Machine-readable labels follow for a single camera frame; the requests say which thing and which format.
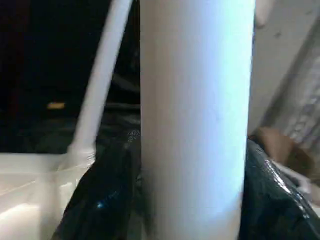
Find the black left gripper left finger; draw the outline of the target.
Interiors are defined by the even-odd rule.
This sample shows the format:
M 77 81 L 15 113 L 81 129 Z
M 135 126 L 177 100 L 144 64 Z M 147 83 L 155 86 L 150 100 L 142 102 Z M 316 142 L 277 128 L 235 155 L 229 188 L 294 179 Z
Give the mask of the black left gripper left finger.
M 111 144 L 79 180 L 51 239 L 126 240 L 140 173 L 140 139 Z

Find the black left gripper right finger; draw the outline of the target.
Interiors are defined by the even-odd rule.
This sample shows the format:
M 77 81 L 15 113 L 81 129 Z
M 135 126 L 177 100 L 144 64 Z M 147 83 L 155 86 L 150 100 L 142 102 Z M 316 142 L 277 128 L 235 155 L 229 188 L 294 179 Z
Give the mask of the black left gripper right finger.
M 247 140 L 240 240 L 318 240 L 320 218 L 263 149 Z

